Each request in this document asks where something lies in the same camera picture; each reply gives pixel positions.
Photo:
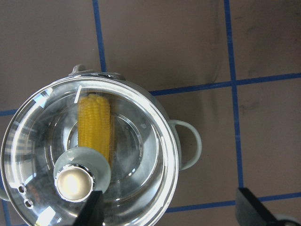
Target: corn on the cob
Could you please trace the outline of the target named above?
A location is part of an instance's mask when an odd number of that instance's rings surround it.
[[[79,146],[100,152],[107,161],[110,155],[110,104],[108,99],[95,94],[78,102]]]

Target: pot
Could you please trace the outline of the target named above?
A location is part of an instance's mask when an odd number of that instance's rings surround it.
[[[94,99],[104,101],[101,110],[89,105],[82,115],[79,106]],[[176,125],[197,141],[188,162]],[[77,65],[33,94],[11,120],[1,148],[0,195],[28,225],[71,225],[92,191],[103,192],[104,225],[154,225],[171,202],[179,171],[194,165],[201,149],[197,130],[170,120],[149,92],[120,74]]]

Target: floor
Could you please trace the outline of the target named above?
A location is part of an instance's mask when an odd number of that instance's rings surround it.
[[[248,187],[301,220],[299,0],[0,0],[0,139],[33,92],[76,64],[119,72],[194,125],[201,159],[181,171],[165,225],[238,225]],[[184,158],[195,147],[179,129]],[[23,225],[11,204],[0,226]]]

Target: blue line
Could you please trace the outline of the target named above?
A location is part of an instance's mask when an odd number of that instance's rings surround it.
[[[154,96],[161,96],[161,95],[168,95],[168,94],[175,94],[175,93],[199,91],[199,90],[205,90],[205,89],[230,87],[230,86],[231,86],[231,82],[226,81],[226,82],[218,82],[218,83],[211,83],[211,84],[204,84],[204,85],[180,87],[180,88],[174,88],[174,89],[155,90],[155,91],[151,91],[150,93]]]
[[[301,198],[301,192],[297,193],[290,193],[290,194],[279,194],[279,195],[272,195],[272,196],[265,196],[258,198],[261,202],[267,201],[276,201],[282,199],[292,199],[292,198]]]
[[[7,115],[13,115],[17,112],[17,109],[7,110],[7,111],[1,111],[0,116],[7,116]]]
[[[277,201],[277,200],[292,199],[292,198],[301,198],[301,192],[264,196],[258,199],[261,202],[268,202],[268,201]],[[198,204],[198,205],[171,207],[167,209],[166,213],[174,213],[174,212],[189,211],[189,210],[201,210],[201,209],[209,209],[209,208],[216,208],[216,207],[234,206],[234,205],[235,205],[234,200],[225,201],[225,202],[211,202],[211,203]]]
[[[103,33],[102,33],[102,26],[101,26],[101,22],[100,22],[100,13],[99,13],[98,0],[92,0],[92,2],[93,2],[93,10],[94,10],[94,19],[95,19],[95,27],[96,27],[100,67],[101,67],[102,72],[107,72],[107,66],[106,66],[106,63],[105,63],[105,55],[104,55]]]
[[[238,185],[239,187],[243,187],[244,176],[243,176],[243,163],[242,163],[242,153],[241,153],[240,129],[239,129],[240,126],[239,126],[239,108],[238,108],[238,97],[237,97],[237,81],[236,81],[236,71],[235,71],[229,0],[224,0],[224,7],[225,7],[225,20],[226,20],[226,31],[227,31],[227,41],[228,41],[229,66],[230,66],[230,75],[232,81],[232,103],[233,103],[234,130],[235,130]]]
[[[166,213],[174,213],[174,212],[181,212],[181,211],[188,211],[188,210],[201,210],[201,209],[223,207],[223,206],[234,206],[234,205],[235,205],[235,201],[212,202],[212,203],[205,203],[205,204],[191,205],[191,206],[171,207],[167,209]]]
[[[270,82],[270,81],[280,81],[280,80],[287,80],[287,79],[297,79],[297,78],[301,78],[301,73],[281,74],[281,75],[273,75],[273,76],[267,76],[261,78],[237,80],[237,85],[241,86],[241,85]]]

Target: pot handle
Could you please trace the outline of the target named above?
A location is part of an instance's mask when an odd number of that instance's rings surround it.
[[[9,201],[8,194],[2,188],[0,188],[0,199]]]
[[[187,162],[182,162],[182,152],[181,152],[180,140],[179,140],[179,137],[177,136],[177,134],[175,136],[176,143],[177,143],[177,148],[178,148],[178,153],[179,153],[180,170],[188,169],[191,166],[193,166],[201,156],[201,153],[202,153],[202,140],[201,140],[201,137],[200,137],[198,131],[196,130],[196,128],[194,128],[192,125],[190,125],[189,123],[187,123],[185,121],[169,120],[168,124],[170,126],[172,126],[173,128],[175,128],[176,125],[180,125],[180,126],[184,126],[188,129],[190,129],[190,131],[193,133],[193,135],[194,135],[194,137],[197,141],[197,148],[195,150],[194,156],[190,160],[188,160]]]

